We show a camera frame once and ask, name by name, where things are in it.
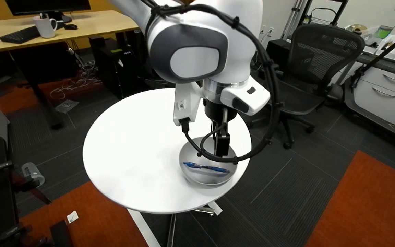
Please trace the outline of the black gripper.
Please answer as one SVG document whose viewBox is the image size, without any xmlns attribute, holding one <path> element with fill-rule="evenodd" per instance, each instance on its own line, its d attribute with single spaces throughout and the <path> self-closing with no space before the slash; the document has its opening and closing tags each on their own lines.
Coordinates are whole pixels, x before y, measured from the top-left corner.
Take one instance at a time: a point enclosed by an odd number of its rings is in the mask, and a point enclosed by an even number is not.
<svg viewBox="0 0 395 247">
<path fill-rule="evenodd" d="M 238 113 L 227 107 L 224 104 L 213 103 L 210 100 L 204 100 L 205 106 L 205 113 L 206 115 L 216 122 L 230 122 L 232 121 Z M 228 125 L 223 124 L 221 126 L 217 128 L 216 132 L 216 155 L 217 156 L 227 156 L 230 152 L 230 141 L 231 141 L 231 134 L 228 133 Z"/>
</svg>

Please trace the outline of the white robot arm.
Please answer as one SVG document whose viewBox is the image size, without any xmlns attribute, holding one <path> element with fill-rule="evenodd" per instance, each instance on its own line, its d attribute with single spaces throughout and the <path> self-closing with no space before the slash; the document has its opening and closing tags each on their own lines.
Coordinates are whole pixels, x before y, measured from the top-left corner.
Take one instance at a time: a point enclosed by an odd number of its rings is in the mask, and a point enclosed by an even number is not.
<svg viewBox="0 0 395 247">
<path fill-rule="evenodd" d="M 220 110 L 210 117 L 214 150 L 197 150 L 214 161 L 227 156 L 232 115 L 254 115 L 271 100 L 252 75 L 253 56 L 262 49 L 262 0 L 110 1 L 143 32 L 153 69 L 176 85 L 179 97 L 202 97 Z"/>
</svg>

